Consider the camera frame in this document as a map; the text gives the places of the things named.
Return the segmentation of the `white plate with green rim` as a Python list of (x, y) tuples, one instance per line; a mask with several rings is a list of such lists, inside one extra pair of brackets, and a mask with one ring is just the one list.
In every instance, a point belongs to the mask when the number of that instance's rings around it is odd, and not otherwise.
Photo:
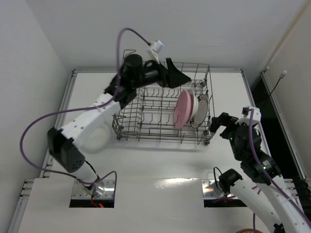
[(190, 120), (190, 126), (194, 129), (199, 128), (204, 123), (209, 111), (209, 103), (207, 95), (201, 94), (197, 97), (197, 100), (198, 100), (197, 112)]

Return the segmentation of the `pink plate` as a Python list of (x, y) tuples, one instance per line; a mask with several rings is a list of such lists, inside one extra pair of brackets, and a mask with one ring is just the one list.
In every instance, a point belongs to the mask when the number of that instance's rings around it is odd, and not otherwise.
[(191, 97), (187, 90), (180, 93), (174, 110), (174, 126), (182, 128), (191, 117)]

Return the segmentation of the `white deep plate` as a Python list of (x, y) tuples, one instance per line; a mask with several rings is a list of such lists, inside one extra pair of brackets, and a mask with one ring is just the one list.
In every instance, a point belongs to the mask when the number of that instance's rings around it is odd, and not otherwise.
[(192, 89), (188, 89), (187, 92), (190, 95), (190, 100), (191, 100), (191, 116), (189, 117), (188, 121), (190, 121), (196, 114), (198, 111), (198, 99), (195, 95), (195, 92)]

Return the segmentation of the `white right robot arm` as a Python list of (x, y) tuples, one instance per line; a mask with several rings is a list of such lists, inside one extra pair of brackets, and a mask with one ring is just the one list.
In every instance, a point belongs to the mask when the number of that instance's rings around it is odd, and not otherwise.
[(309, 233), (311, 222), (293, 200), (280, 168), (271, 156), (261, 150), (261, 135), (255, 129), (261, 114), (257, 108), (244, 108), (243, 118), (221, 113), (211, 120), (210, 131), (221, 126), (221, 138), (230, 143), (234, 158), (243, 172), (266, 196), (263, 199), (234, 169), (222, 173), (216, 185), (225, 194), (238, 197), (272, 233)]

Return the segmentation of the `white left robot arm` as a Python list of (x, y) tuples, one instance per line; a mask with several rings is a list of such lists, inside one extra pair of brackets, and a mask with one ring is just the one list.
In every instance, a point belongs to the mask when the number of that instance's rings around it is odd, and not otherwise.
[(143, 62), (138, 54), (126, 56), (117, 75), (90, 107), (60, 129), (49, 129), (50, 155), (86, 189), (93, 189), (100, 178), (81, 152), (86, 137), (126, 107), (137, 96), (137, 89), (154, 83), (173, 89), (190, 81), (191, 78), (178, 70), (171, 58), (167, 58), (164, 66), (154, 60)]

